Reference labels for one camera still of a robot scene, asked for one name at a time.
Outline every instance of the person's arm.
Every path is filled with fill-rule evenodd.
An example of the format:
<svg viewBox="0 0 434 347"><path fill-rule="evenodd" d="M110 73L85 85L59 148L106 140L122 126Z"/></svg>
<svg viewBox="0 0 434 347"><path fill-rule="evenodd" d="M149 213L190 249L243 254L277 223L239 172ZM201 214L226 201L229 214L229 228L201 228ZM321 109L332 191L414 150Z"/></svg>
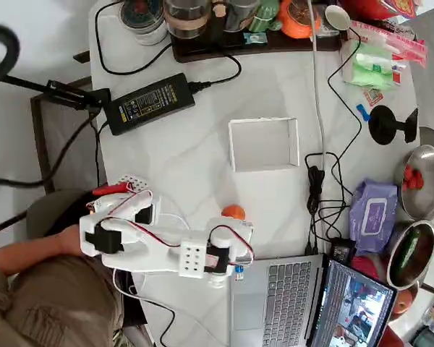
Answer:
<svg viewBox="0 0 434 347"><path fill-rule="evenodd" d="M70 226L54 236L0 248L0 271L5 276L11 276L45 259L63 254L82 255L79 226Z"/></svg>

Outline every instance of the open box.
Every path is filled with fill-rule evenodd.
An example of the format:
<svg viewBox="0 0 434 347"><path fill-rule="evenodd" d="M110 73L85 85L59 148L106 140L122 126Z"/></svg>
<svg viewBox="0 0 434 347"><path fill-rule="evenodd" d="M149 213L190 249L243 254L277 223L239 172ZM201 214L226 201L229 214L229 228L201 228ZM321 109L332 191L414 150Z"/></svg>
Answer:
<svg viewBox="0 0 434 347"><path fill-rule="evenodd" d="M234 171L265 171L299 166L295 118L233 119L229 122Z"/></svg>

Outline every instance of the purple package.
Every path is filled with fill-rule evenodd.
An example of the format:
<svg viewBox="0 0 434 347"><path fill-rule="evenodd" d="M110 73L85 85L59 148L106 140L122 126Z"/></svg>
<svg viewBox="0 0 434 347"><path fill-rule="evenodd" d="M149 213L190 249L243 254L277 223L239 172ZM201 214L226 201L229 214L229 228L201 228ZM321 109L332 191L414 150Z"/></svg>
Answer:
<svg viewBox="0 0 434 347"><path fill-rule="evenodd" d="M350 238L357 255L381 252L396 222L397 186L365 179L357 188L349 213Z"/></svg>

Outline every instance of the robotic arm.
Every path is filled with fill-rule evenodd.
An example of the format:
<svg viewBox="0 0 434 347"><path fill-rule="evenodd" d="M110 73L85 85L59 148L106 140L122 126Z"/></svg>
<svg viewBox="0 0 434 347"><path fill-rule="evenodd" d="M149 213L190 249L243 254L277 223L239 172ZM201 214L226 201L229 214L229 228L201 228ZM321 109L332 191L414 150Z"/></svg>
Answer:
<svg viewBox="0 0 434 347"><path fill-rule="evenodd" d="M205 231L191 231L136 223L135 216L152 204L149 190L110 194L93 202L94 213L80 219L82 251L90 257L101 254L105 266L120 270L208 277L214 288L223 286L232 265L253 261L252 224L217 217ZM246 262L237 261L247 254Z"/></svg>

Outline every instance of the marble table surface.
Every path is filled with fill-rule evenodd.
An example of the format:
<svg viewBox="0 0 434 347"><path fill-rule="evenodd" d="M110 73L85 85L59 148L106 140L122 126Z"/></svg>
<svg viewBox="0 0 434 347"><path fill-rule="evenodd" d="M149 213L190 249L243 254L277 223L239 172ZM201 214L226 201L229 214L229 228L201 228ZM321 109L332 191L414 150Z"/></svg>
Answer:
<svg viewBox="0 0 434 347"><path fill-rule="evenodd" d="M233 74L236 67L228 59L180 64L171 51L145 71L130 76L114 76L101 68L94 35L95 12L108 0L100 0L90 13L90 64L93 88L108 87L118 98L152 82L184 72L189 81L217 80ZM126 31L116 14L107 9L100 16L103 56L111 69L128 71L151 60L170 39L156 46L140 46ZM124 174L141 176L163 194L164 212L181 213L192 229L202 230L208 220L220 215L232 203L243 206L247 220L255 226L252 246L256 257L285 257L303 253L310 217L305 207L308 195L304 156L320 150L320 131L315 114L312 53L265 53L238 56L241 76L195 95L196 106L151 122L121 136L101 133L101 149L109 183ZM326 78L340 64L338 52L318 54L320 107L325 124L327 150L341 153L357 133L359 123L329 89ZM355 110L366 105L361 88L346 85L340 75L333 85ZM398 120L405 120L416 107L410 68L402 75L402 86L384 93L381 104L389 106ZM420 144L406 144L400 132L388 146L376 144L367 124L341 160L345 185L354 190L363 179L391 181L396 163ZM228 123L231 119L295 117L299 127L301 165L284 170L234 173L229 161ZM98 117L102 124L104 112ZM323 197L340 198L339 186L329 173L327 160ZM346 214L338 227L348 235ZM142 276L134 278L141 281ZM176 275L149 275L141 294L165 302L198 319L218 337L209 338L187 314L178 313L165 337L170 346L219 346L228 344L228 287L215 290L205 280ZM168 325L170 312L143 304L155 341Z"/></svg>

